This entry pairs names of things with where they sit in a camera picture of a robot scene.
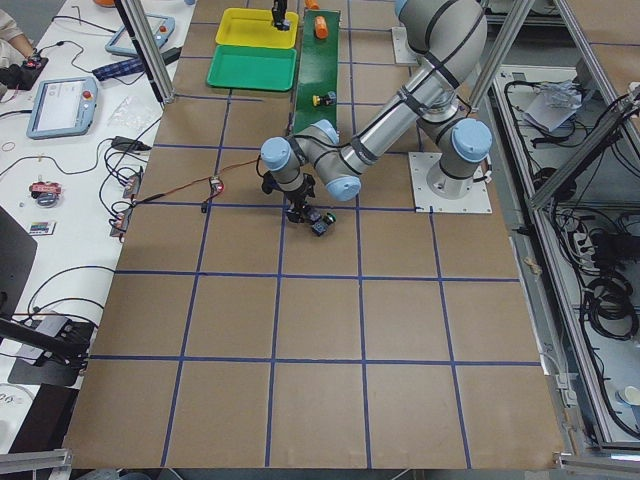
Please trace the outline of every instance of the orange object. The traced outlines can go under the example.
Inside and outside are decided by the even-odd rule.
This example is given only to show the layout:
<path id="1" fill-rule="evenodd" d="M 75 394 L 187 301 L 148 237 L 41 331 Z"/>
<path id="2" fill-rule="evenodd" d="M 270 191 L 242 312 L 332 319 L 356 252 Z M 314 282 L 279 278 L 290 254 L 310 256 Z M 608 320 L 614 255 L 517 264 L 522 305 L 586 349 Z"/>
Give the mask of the orange object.
<path id="1" fill-rule="evenodd" d="M 320 40 L 324 40 L 329 36 L 329 28 L 327 27 L 327 21 L 324 19 L 322 15 L 318 15 L 316 17 L 315 32 L 316 32 L 316 37 L 318 37 Z"/>

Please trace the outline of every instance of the green conveyor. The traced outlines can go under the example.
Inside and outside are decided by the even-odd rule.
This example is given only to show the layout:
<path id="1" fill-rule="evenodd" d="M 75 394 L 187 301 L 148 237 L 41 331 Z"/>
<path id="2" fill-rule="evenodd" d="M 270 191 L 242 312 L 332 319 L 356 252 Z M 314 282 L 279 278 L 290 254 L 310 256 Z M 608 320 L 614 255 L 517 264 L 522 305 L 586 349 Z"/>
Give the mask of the green conveyor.
<path id="1" fill-rule="evenodd" d="M 314 34 L 315 19 L 320 15 L 325 18 L 329 29 L 329 36 L 324 40 Z M 312 97 L 326 95 L 330 91 L 337 93 L 340 12 L 307 10 L 303 25 L 293 133 L 299 133 L 323 118 L 336 126 L 336 105 L 314 107 Z"/>

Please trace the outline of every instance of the person's arm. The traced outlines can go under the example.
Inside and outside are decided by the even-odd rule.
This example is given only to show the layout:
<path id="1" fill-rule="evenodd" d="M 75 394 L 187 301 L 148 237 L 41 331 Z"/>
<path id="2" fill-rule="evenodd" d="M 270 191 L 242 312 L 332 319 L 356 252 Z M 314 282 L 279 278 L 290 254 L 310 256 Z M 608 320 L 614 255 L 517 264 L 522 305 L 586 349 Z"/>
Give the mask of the person's arm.
<path id="1" fill-rule="evenodd" d="M 9 40 L 9 44 L 24 55 L 25 58 L 33 54 L 33 45 L 31 45 L 31 42 L 24 33 L 13 37 Z"/>
<path id="2" fill-rule="evenodd" d="M 13 17 L 2 9 L 0 9 L 0 38 L 9 42 L 25 57 L 33 53 L 33 45 L 29 39 L 22 33 Z"/>

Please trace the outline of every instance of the blue cloth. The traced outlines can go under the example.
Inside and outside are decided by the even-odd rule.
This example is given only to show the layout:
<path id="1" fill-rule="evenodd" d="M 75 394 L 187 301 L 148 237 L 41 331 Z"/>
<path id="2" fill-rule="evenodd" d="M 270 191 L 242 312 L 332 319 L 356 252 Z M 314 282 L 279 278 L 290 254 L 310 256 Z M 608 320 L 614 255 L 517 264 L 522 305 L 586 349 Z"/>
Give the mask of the blue cloth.
<path id="1" fill-rule="evenodd" d="M 98 67 L 91 71 L 93 75 L 99 80 L 104 81 L 108 78 L 122 77 L 124 75 L 131 75 L 132 73 L 140 73 L 144 71 L 142 61 L 139 58 L 132 58 L 130 60 L 123 60 L 122 62 L 111 63 L 103 67 Z"/>

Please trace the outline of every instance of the ur robot arm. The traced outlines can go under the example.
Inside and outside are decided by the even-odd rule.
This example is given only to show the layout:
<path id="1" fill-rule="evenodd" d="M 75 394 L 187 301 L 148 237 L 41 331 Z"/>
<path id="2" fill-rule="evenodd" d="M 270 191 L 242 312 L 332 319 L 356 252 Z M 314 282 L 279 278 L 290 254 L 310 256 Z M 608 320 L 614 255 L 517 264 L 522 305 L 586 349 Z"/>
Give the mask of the ur robot arm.
<path id="1" fill-rule="evenodd" d="M 491 132 L 462 114 L 456 95 L 484 48 L 482 8 L 476 0 L 396 0 L 395 10 L 420 65 L 375 118 L 345 145 L 338 145 L 338 134 L 327 120 L 262 145 L 261 158 L 269 169 L 263 190 L 282 191 L 291 202 L 290 212 L 299 214 L 297 221 L 305 220 L 303 208 L 315 183 L 302 166 L 311 164 L 335 199 L 350 200 L 360 191 L 360 176 L 416 122 L 442 151 L 427 179 L 444 198 L 466 194 L 489 152 Z"/>

